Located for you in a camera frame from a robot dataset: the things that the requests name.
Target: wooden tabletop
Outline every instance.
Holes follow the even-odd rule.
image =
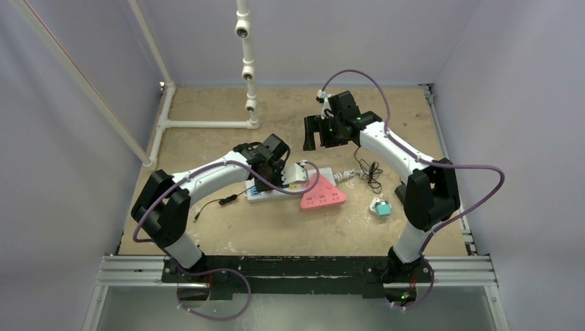
[[[359,168],[352,143],[336,148],[302,150],[305,116],[320,114],[315,101],[318,88],[260,88],[258,91],[261,127],[246,129],[169,129],[159,152],[159,168],[167,173],[183,172],[222,157],[240,143],[263,141],[275,133],[292,149],[290,161],[307,159],[334,172]],[[384,102],[373,88],[331,88],[328,92],[350,90],[362,112],[371,110],[386,117]],[[441,158],[433,119],[419,89],[386,89],[392,117],[390,128],[413,147]],[[191,121],[245,121],[246,91],[242,88],[178,88],[170,109],[170,118]],[[371,163],[381,160],[363,148],[357,156]],[[200,207],[212,199],[224,198],[244,190],[244,183],[230,185],[196,203],[189,213],[186,232],[206,254],[242,255],[385,255],[396,242],[406,218],[394,195],[399,177],[380,162],[383,198],[393,208],[380,219],[368,212],[374,194],[364,180],[355,177],[338,188],[347,196],[343,205],[303,212],[300,199],[250,204],[244,196],[225,206],[211,203],[193,222]],[[144,168],[137,181],[140,193],[150,172]],[[153,244],[134,243],[136,222],[130,217],[122,238],[120,254],[162,254]],[[445,227],[426,249],[429,256],[466,256],[459,223]]]

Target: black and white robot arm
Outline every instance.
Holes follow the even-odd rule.
[[[223,157],[195,169],[174,174],[158,170],[150,175],[130,214],[136,222],[143,222],[141,227],[158,247],[185,269],[198,271],[204,268],[205,255],[185,233],[189,208],[227,185],[252,179],[248,169],[274,186],[284,187],[281,172],[285,161],[281,158],[285,153],[290,153],[290,148],[272,134],[263,143],[238,145]],[[268,189],[262,182],[256,184],[258,190]],[[168,190],[171,192],[166,196],[167,202],[156,204]],[[144,241],[136,235],[137,231],[135,241]]]
[[[395,192],[404,205],[408,221],[400,238],[388,251],[388,269],[390,274],[407,272],[419,262],[421,249],[433,228],[447,220],[460,205],[455,171],[425,165],[419,160],[450,161],[434,160],[389,130],[387,134],[391,134],[417,157],[404,152],[386,137],[381,118],[373,112],[361,113],[348,91],[337,95],[319,91],[317,101],[323,104],[323,110],[320,115],[304,120],[304,150],[315,149],[316,132],[319,133],[320,145],[325,148],[352,141],[376,154],[400,176],[401,185]]]

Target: white power strip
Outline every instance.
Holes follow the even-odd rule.
[[[311,178],[314,175],[314,173],[315,173],[315,170],[307,171],[307,175],[309,176],[309,178]],[[327,180],[330,181],[333,185],[336,185],[335,178],[333,178],[333,170],[331,170],[331,168],[320,168],[319,173],[322,174],[325,178],[327,178]],[[264,201],[270,201],[270,200],[298,199],[298,198],[302,197],[302,195],[284,194],[282,192],[278,192],[278,191],[274,191],[274,190],[258,192],[258,191],[256,191],[256,188],[251,188],[253,186],[254,186],[254,179],[246,181],[246,189],[249,189],[249,190],[247,190],[246,193],[244,193],[244,194],[246,195],[246,198],[248,199],[249,203],[264,202]],[[289,192],[299,192],[299,191],[305,190],[307,188],[307,186],[308,186],[308,182],[307,183],[292,183],[287,188],[284,188],[283,190],[289,191]]]

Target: white cable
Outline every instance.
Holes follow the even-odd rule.
[[[347,181],[348,179],[352,179],[357,174],[359,174],[359,178],[361,178],[361,179],[368,178],[368,174],[366,174],[361,169],[349,169],[349,170],[344,170],[343,172],[338,172],[337,174],[334,174],[333,179],[335,179],[335,183],[341,183],[342,181]]]

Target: red triangular power strip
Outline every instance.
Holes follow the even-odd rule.
[[[317,178],[317,174],[311,177],[307,187],[310,187]],[[346,195],[335,187],[323,175],[319,175],[319,181],[311,191],[303,194],[301,210],[312,210],[330,205],[341,205],[346,202]]]

